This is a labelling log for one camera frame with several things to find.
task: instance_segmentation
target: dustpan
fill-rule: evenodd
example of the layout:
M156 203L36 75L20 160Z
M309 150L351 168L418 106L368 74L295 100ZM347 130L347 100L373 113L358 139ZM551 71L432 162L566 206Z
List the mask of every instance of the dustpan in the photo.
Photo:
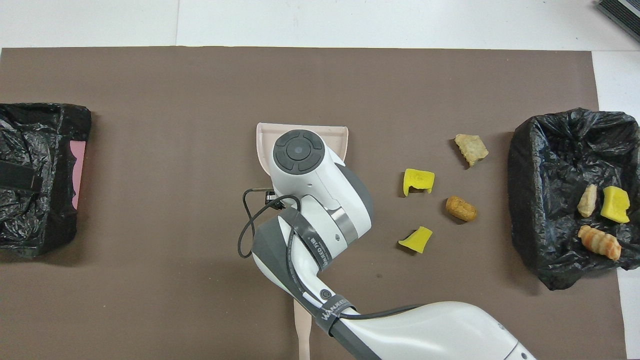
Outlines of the dustpan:
M264 171L269 174L269 159L272 157L273 145L278 138L289 130L304 129L318 134L324 142L344 161L347 154L347 141L349 130L346 126L316 126L316 125L290 125L271 124L259 122L255 129L255 144L258 150L258 159ZM293 301L296 332L298 333L298 355L300 360L308 360L309 334L311 331L311 315L297 301Z
M324 142L344 161L347 154L347 141L349 130L346 126L317 126L317 125L291 125L271 124L259 122L255 129L255 144L258 150L258 160L264 171L269 174L269 159L272 157L273 144L280 135L289 130L304 129L320 135Z

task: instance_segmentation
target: white surface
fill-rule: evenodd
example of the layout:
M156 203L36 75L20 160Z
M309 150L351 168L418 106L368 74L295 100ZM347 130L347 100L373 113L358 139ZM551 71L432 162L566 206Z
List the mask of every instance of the white surface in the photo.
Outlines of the white surface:
M597 51L593 72L601 110L624 111L640 120L640 52ZM627 358L640 359L640 269L618 270Z
M0 0L0 47L175 45L178 0Z
M252 45L588 50L601 110L640 119L640 44L592 0L0 0L0 47ZM618 272L640 358L640 272Z
M640 50L592 0L181 0L176 44Z

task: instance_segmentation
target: control buttons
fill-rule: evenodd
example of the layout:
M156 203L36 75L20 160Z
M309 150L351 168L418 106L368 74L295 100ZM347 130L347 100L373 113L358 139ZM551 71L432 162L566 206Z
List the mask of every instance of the control buttons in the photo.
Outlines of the control buttons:
M273 159L288 174L306 174L324 159L324 143L320 136L311 131L291 130L276 140Z
M323 300L328 300L331 297L331 292L327 289L322 289L320 290L320 297L323 298Z

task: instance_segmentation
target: black cable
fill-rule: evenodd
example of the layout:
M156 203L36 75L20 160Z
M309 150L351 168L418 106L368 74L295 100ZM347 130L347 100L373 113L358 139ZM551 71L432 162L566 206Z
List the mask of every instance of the black cable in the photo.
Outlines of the black cable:
M293 199L294 201L296 201L296 207L298 211L302 210L302 204L300 203L300 200L296 197L294 197L293 195L288 195L290 197L279 197L275 200L272 200L271 202L267 203L264 208L262 208L258 213L254 215L251 215L251 211L249 210L249 206L246 203L246 196L250 193L250 192L263 192L263 191L273 191L273 189L270 188L256 188L256 189L248 189L247 191L244 192L244 194L242 195L242 202L244 205L244 210L246 211L246 214L249 216L249 221L248 224L251 225L251 232L252 232L252 236L255 236L255 224L253 223L253 221L255 220L255 218L257 218L264 210L265 208L268 208L271 206L271 203L276 203L281 199ZM243 254L242 250L241 250L241 239L244 236L244 232L246 231L246 226L243 229L242 233L240 234L240 239L238 239L238 254L240 255L241 258L246 259L249 256L251 256L252 252L249 251L248 254ZM293 283L296 285L296 287L298 288L298 291L300 291L300 293L308 293L311 294L316 300L320 301L300 280L300 277L298 277L298 274L296 273L295 269L293 268L293 263L291 262L291 249L292 249L292 245L293 245L293 235L295 234L295 231L293 229L293 227L291 228L291 231L289 231L289 239L287 240L287 252L285 254L285 262L287 263L287 272L289 274L289 277L293 280Z
M256 189L247 190L245 192L245 194L243 195L243 200L246 198L246 194L250 193L252 191L258 191L258 190L256 190ZM298 209L300 209L300 206L301 206L300 199L298 199L297 197L295 197L293 195L283 195L281 197L275 198L275 199L267 202L262 207L262 209L258 210L258 212L256 214L254 214L253 216L251 216L249 218L249 221L247 221L246 225L244 225L244 228L240 232L240 237L238 237L238 254L240 255L241 258L246 259L249 256L251 256L251 254L252 254L250 250L249 250L249 253L247 253L247 254L243 254L242 253L242 248L241 248L242 238L244 237L244 233L246 232L246 230L249 228L249 226L251 226L252 230L254 230L255 229L255 225L253 224L253 222L255 221L255 219L257 219L263 212L265 212L268 208L270 208L271 205L276 204L276 203L278 203L278 202L280 202L281 200L284 200L284 199L292 199L293 201L296 202L296 205L297 205ZM246 201L244 203L245 203L245 209L247 210L247 213L250 215L249 207L246 206Z
M373 319L373 318L383 318L385 316L404 313L405 311L413 310L416 307L420 307L420 306L422 305L407 305L403 307L397 307L391 310L380 311L378 313L360 314L360 315L349 315L349 314L342 313L340 314L340 318L347 319L347 320L367 320L367 319Z

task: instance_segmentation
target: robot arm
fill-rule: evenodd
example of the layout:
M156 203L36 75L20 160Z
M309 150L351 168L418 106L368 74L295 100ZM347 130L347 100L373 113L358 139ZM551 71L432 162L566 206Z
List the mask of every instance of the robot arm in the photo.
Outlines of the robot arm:
M276 141L269 172L288 207L257 229L253 259L356 358L533 359L500 323L469 304L358 314L317 274L371 228L366 187L307 130L289 131Z

